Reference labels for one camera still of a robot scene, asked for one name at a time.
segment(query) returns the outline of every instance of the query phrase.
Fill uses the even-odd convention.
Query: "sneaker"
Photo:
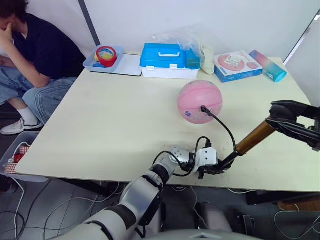
[[[20,134],[24,131],[41,128],[43,126],[44,126],[44,124],[42,122],[40,122],[39,120],[38,120],[37,125],[34,125],[34,126],[25,125],[24,119],[20,118],[20,120],[15,122],[14,124],[11,124],[9,126],[5,126],[4,128],[2,128],[0,133],[2,135],[16,135],[16,134]]]

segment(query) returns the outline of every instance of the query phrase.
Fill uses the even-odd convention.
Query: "table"
[[[284,68],[280,58],[272,61]],[[218,116],[240,142],[268,115],[270,103],[309,104],[295,80],[274,83],[264,75],[217,85],[223,96]],[[178,113],[181,88],[192,80],[93,73],[84,70],[18,164],[21,174],[54,178],[130,182],[146,172],[155,156],[181,146],[194,150],[207,136],[224,159],[233,150],[217,121],[195,125]],[[307,126],[308,119],[299,119]],[[275,132],[220,175],[173,176],[169,184],[269,191],[320,191],[320,155],[304,142]]]

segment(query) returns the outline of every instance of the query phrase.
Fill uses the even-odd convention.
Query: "box handle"
[[[180,52],[178,52],[177,54],[162,54],[161,52],[159,52],[158,55],[159,57],[179,57]]]

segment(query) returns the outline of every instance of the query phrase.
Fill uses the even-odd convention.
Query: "person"
[[[1,129],[15,135],[42,127],[83,70],[84,55],[53,24],[26,12],[27,0],[0,1],[0,105],[21,119]]]

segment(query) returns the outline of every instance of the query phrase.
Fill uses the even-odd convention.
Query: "jeans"
[[[35,88],[17,68],[0,66],[0,105],[12,98],[21,99],[46,124],[76,79],[51,79],[47,86]]]

